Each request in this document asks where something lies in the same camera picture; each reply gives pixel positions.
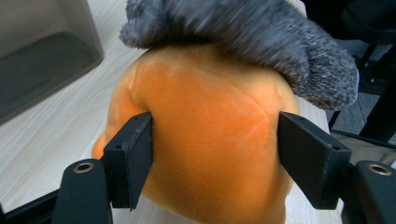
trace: orange fabric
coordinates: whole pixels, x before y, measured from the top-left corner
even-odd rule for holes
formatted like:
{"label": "orange fabric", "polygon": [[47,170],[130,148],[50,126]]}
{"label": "orange fabric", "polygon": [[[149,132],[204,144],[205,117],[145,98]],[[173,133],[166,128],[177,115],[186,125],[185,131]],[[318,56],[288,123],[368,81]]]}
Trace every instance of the orange fabric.
{"label": "orange fabric", "polygon": [[284,78],[215,45],[151,49],[115,89],[92,155],[132,116],[153,116],[153,165],[144,194],[202,223],[284,223],[291,179],[276,149],[279,111],[298,113]]}

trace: metal screw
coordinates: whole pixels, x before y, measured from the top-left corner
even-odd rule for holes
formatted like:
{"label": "metal screw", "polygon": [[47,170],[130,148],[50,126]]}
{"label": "metal screw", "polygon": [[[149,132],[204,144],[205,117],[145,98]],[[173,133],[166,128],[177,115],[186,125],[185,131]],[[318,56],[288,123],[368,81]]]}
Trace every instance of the metal screw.
{"label": "metal screw", "polygon": [[392,171],[390,171],[388,168],[383,167],[381,165],[370,164],[369,169],[379,175],[392,175]]}
{"label": "metal screw", "polygon": [[79,165],[77,165],[73,171],[76,174],[82,174],[82,173],[86,173],[89,172],[92,168],[93,168],[94,164],[92,162],[83,162]]}

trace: gray container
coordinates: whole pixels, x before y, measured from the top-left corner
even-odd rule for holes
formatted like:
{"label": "gray container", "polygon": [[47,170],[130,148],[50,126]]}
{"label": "gray container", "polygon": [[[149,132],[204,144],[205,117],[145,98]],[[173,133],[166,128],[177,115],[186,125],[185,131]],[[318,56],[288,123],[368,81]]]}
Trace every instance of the gray container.
{"label": "gray container", "polygon": [[102,60],[85,0],[0,0],[0,123]]}

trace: gray fuzzy fabric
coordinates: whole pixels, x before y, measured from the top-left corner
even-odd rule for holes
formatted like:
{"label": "gray fuzzy fabric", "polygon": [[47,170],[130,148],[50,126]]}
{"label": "gray fuzzy fabric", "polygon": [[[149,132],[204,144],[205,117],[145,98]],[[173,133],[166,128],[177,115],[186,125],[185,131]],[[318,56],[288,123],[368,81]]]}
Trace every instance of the gray fuzzy fabric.
{"label": "gray fuzzy fabric", "polygon": [[353,58],[284,0],[128,0],[120,39],[148,49],[204,38],[249,63],[281,73],[294,93],[322,109],[357,99]]}

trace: stuffed animal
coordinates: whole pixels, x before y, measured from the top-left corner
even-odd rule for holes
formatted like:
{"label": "stuffed animal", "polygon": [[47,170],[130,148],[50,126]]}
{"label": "stuffed animal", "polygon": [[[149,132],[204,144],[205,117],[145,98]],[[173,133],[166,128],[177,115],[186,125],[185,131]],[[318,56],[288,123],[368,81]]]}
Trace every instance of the stuffed animal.
{"label": "stuffed animal", "polygon": [[279,112],[298,113],[294,94],[321,108],[353,103],[353,60],[279,0],[130,0],[127,15],[121,40],[149,50],[120,79],[92,156],[149,111],[149,199],[201,223],[284,223],[292,180],[277,154]]}

